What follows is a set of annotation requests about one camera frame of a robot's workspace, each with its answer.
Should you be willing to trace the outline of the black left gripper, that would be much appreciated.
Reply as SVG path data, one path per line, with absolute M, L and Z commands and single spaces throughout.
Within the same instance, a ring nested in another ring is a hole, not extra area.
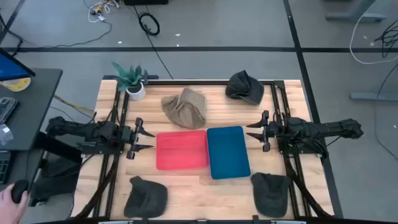
M 148 133 L 143 127 L 143 120 L 141 118 L 137 118 L 135 121 L 135 129 L 132 130 L 130 126 L 124 126 L 121 134 L 121 142 L 124 144 L 130 144 L 130 148 L 127 151 L 126 158 L 134 159 L 135 153 L 139 152 L 143 149 L 152 148 L 151 145 L 142 145 L 138 144 L 138 134 L 141 130 L 141 134 L 149 137 L 155 137 L 153 134 Z

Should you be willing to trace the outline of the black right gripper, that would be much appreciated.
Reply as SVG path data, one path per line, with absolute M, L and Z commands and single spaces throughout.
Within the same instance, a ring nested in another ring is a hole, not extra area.
M 247 128 L 261 128 L 263 127 L 262 134 L 257 133 L 247 133 L 247 135 L 257 139 L 264 143 L 263 151 L 269 152 L 271 149 L 271 144 L 269 142 L 270 138 L 276 138 L 280 133 L 280 128 L 278 122 L 269 121 L 269 111 L 264 110 L 262 113 L 262 120 L 257 123 L 249 124 Z

